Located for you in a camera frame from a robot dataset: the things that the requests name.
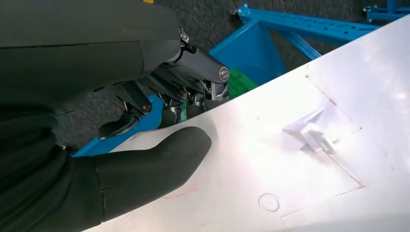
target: screw head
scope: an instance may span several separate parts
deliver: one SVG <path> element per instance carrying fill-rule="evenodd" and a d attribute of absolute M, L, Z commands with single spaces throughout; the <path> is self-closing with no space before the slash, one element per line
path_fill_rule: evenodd
<path fill-rule="evenodd" d="M 141 108 L 142 108 L 144 113 L 149 113 L 149 112 L 151 112 L 152 105 L 149 102 L 144 102 L 144 103 L 142 103 Z"/>
<path fill-rule="evenodd" d="M 185 99 L 187 98 L 187 93 L 186 93 L 185 91 L 181 90 L 181 91 L 178 93 L 178 97 L 179 97 L 179 99 L 180 99 L 181 101 L 183 101 L 183 100 L 185 100 Z"/>
<path fill-rule="evenodd" d="M 181 35 L 181 39 L 182 39 L 184 42 L 188 43 L 188 42 L 190 41 L 189 36 L 188 36 L 185 32 L 181 32 L 180 35 Z"/>
<path fill-rule="evenodd" d="M 226 67 L 222 67 L 219 70 L 219 77 L 222 81 L 226 81 L 229 78 L 229 71 Z"/>

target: white plastic clip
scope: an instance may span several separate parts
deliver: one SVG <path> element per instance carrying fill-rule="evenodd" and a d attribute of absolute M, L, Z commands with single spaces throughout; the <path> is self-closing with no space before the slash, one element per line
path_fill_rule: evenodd
<path fill-rule="evenodd" d="M 326 154 L 336 153 L 333 143 L 314 123 L 321 115 L 324 109 L 317 110 L 302 119 L 284 127 L 282 130 L 297 140 L 305 143 L 301 148 L 305 152 L 314 152 L 316 154 L 325 152 Z"/>

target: gray carpet floor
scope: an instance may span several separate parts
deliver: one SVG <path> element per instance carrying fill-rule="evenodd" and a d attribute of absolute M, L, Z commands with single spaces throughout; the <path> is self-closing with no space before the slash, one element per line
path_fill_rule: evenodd
<path fill-rule="evenodd" d="M 364 22 L 361 10 L 379 0 L 249 0 L 252 8 L 302 14 L 322 18 Z M 229 19 L 230 11 L 242 4 L 241 0 L 155 0 L 155 4 L 173 9 L 181 18 L 184 30 L 194 44 L 211 49 L 236 30 Z M 273 33 L 275 45 L 288 70 L 305 64 L 308 60 L 286 40 Z M 335 46 L 318 41 L 309 42 L 322 54 Z M 60 127 L 56 130 L 59 144 L 82 147 L 97 135 L 98 127 L 112 121 L 123 111 L 119 100 L 101 90 L 89 93 L 70 114 L 59 116 Z"/>

